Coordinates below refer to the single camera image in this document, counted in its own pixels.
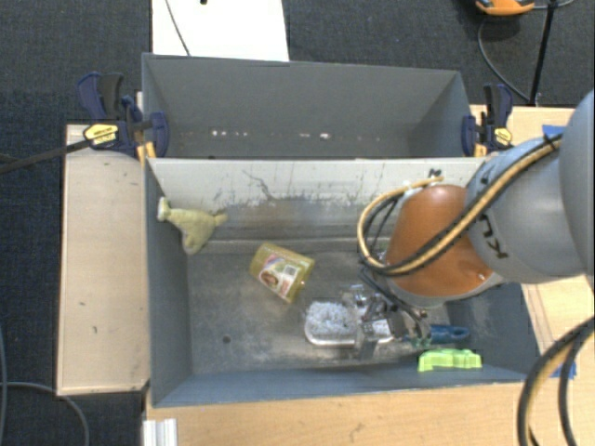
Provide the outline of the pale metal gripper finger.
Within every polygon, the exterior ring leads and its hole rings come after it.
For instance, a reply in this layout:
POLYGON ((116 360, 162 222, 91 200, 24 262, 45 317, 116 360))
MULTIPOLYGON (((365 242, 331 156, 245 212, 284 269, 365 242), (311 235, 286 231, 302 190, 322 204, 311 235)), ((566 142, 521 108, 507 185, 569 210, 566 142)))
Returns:
POLYGON ((361 284, 349 287, 344 292, 344 305, 351 317, 368 317, 373 297, 361 284))
POLYGON ((373 358, 378 343, 378 336, 370 322, 359 323, 356 330, 354 347, 360 361, 373 358))

